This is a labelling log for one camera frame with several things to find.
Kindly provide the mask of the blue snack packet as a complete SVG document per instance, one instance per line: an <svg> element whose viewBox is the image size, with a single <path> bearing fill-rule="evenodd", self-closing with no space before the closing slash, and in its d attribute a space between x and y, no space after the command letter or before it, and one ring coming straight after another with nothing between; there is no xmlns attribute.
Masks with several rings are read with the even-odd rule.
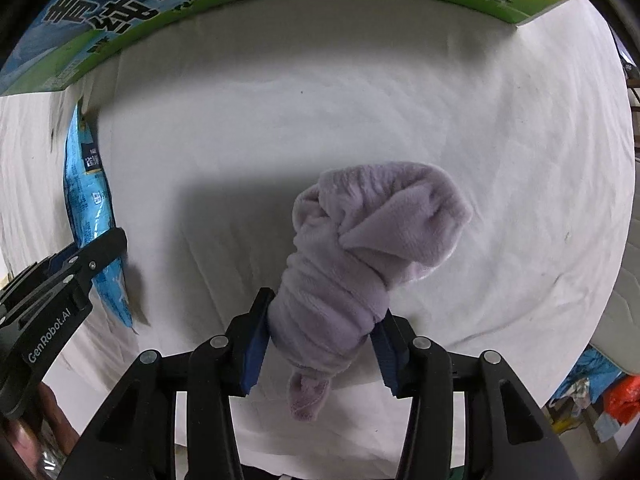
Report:
<svg viewBox="0 0 640 480"><path fill-rule="evenodd" d="M74 242L85 247L116 226L110 189L98 144L81 113L74 107L65 139L63 193ZM93 286L108 310L127 328L134 327L129 307L122 257L117 257L93 279Z"/></svg>

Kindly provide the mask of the purple knotted cloth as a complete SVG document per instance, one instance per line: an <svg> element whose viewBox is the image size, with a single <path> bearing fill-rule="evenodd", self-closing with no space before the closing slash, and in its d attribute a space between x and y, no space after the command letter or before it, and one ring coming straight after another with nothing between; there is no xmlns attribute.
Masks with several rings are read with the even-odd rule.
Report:
<svg viewBox="0 0 640 480"><path fill-rule="evenodd" d="M296 197L295 249L268 308L272 341L292 367L295 419L318 417L392 290L441 266L471 217L452 177L417 162L326 171Z"/></svg>

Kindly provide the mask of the blue bag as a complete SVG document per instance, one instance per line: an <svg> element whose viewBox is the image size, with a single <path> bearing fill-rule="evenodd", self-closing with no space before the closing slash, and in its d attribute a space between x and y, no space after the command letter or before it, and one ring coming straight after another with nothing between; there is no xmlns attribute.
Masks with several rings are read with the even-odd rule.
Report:
<svg viewBox="0 0 640 480"><path fill-rule="evenodd" d="M577 396L578 399L589 399L590 403L594 403L621 374L623 371L611 360L598 349L588 346L556 388L550 400Z"/></svg>

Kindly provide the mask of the red bag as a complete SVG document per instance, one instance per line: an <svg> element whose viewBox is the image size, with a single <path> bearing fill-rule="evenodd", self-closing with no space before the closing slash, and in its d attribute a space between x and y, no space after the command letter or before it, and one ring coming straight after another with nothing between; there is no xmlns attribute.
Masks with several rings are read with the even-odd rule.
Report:
<svg viewBox="0 0 640 480"><path fill-rule="evenodd" d="M604 393L604 411L621 425L627 425L640 408L640 377L625 376Z"/></svg>

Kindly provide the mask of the grey office chair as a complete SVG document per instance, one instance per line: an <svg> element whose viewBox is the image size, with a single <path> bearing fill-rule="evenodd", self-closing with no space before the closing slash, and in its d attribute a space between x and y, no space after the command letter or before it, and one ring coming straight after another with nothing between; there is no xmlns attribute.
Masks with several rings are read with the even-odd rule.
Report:
<svg viewBox="0 0 640 480"><path fill-rule="evenodd" d="M640 260L639 162L628 237L620 272L590 344L624 373L639 375L640 363Z"/></svg>

